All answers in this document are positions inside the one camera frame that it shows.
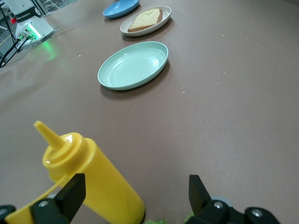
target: oval plate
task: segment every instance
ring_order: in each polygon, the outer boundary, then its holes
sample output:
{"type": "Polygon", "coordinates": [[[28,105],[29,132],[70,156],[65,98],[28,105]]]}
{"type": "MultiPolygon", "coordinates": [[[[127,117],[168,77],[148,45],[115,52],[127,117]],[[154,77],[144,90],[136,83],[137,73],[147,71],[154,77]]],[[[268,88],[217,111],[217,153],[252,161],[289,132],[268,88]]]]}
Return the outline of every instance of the oval plate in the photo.
{"type": "Polygon", "coordinates": [[[171,15],[171,9],[167,6],[160,6],[160,7],[153,7],[153,8],[149,8],[146,10],[143,10],[139,13],[136,13],[134,15],[132,15],[131,17],[129,17],[127,20],[125,20],[122,25],[121,25],[121,32],[127,36],[142,36],[142,35],[146,35],[149,34],[151,32],[156,31],[157,29],[161,28],[162,26],[164,26],[167,21],[170,19],[170,15],[171,15]],[[139,30],[139,31],[135,31],[135,32],[128,32],[129,27],[132,25],[134,19],[142,12],[153,9],[153,8],[159,8],[162,11],[162,20],[155,24],[154,26],[151,26],[149,28],[143,29],[143,30],[139,30]]]}
{"type": "Polygon", "coordinates": [[[139,4],[139,0],[120,0],[113,3],[103,11],[103,15],[110,19],[121,17],[133,11],[139,4]]]}
{"type": "Polygon", "coordinates": [[[110,56],[100,67],[98,80],[109,89],[133,89],[156,77],[167,58],[168,49],[160,42],[136,43],[110,56]]]}

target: black label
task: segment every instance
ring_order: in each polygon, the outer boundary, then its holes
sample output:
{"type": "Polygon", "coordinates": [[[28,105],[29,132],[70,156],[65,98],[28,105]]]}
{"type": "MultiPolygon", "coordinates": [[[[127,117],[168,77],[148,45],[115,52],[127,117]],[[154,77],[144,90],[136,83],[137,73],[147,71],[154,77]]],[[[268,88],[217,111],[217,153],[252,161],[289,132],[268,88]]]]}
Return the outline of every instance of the black label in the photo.
{"type": "Polygon", "coordinates": [[[30,19],[33,16],[37,16],[37,17],[41,17],[42,14],[38,11],[37,8],[35,7],[31,7],[30,9],[15,15],[17,22],[23,22],[27,19],[30,19]]]}

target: yellow bottle body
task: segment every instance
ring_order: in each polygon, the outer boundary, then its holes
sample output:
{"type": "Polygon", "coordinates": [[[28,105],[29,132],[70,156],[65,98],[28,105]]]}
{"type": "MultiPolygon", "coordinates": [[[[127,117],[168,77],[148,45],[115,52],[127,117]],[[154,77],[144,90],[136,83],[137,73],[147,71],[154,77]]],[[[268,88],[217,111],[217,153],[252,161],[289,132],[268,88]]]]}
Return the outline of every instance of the yellow bottle body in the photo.
{"type": "Polygon", "coordinates": [[[60,148],[54,149],[50,144],[43,157],[50,179],[58,182],[68,176],[60,184],[63,187],[74,174],[84,173],[85,205],[110,224],[140,224],[145,214],[142,199],[97,144],[78,133],[60,138],[64,140],[56,144],[60,148]]]}

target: black cable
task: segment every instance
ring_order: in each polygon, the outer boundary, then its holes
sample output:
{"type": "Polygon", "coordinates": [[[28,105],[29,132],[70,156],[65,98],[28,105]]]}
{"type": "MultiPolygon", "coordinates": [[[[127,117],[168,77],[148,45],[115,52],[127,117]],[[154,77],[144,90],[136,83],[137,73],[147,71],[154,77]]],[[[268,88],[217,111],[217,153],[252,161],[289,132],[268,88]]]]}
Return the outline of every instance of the black cable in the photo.
{"type": "Polygon", "coordinates": [[[14,54],[11,55],[11,57],[4,63],[4,65],[2,66],[2,68],[3,68],[3,67],[10,61],[10,59],[13,58],[13,56],[14,56],[16,53],[18,53],[18,52],[20,51],[20,49],[22,48],[22,46],[24,45],[24,43],[25,43],[27,40],[29,40],[31,37],[32,37],[32,35],[29,35],[29,36],[24,40],[24,42],[18,47],[18,49],[14,52],[14,54]]]}
{"type": "Polygon", "coordinates": [[[2,68],[2,63],[4,62],[4,59],[6,58],[6,56],[14,49],[14,47],[17,45],[17,43],[20,41],[19,38],[17,38],[17,40],[14,42],[14,44],[12,45],[12,47],[4,54],[4,56],[1,59],[0,62],[0,68],[2,68]]]}
{"type": "Polygon", "coordinates": [[[3,17],[4,17],[4,20],[5,20],[5,23],[6,23],[6,25],[7,25],[7,28],[8,28],[8,30],[9,30],[9,32],[10,32],[11,38],[13,39],[13,42],[15,42],[15,37],[14,37],[13,33],[11,32],[10,26],[9,26],[9,24],[8,24],[8,21],[7,21],[7,19],[6,19],[6,16],[5,16],[5,14],[4,14],[4,11],[3,11],[1,5],[0,5],[0,9],[1,9],[1,11],[2,11],[2,15],[3,15],[3,17]]]}

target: red button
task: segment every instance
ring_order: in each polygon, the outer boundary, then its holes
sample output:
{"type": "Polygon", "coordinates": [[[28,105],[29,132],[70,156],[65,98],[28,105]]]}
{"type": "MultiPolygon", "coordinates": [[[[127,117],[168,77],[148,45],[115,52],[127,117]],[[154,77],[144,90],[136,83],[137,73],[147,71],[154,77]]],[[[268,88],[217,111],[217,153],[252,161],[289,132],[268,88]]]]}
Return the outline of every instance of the red button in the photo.
{"type": "Polygon", "coordinates": [[[15,23],[17,22],[17,19],[16,19],[16,18],[13,18],[13,19],[10,20],[10,22],[11,22],[12,24],[15,24],[15,23]]]}

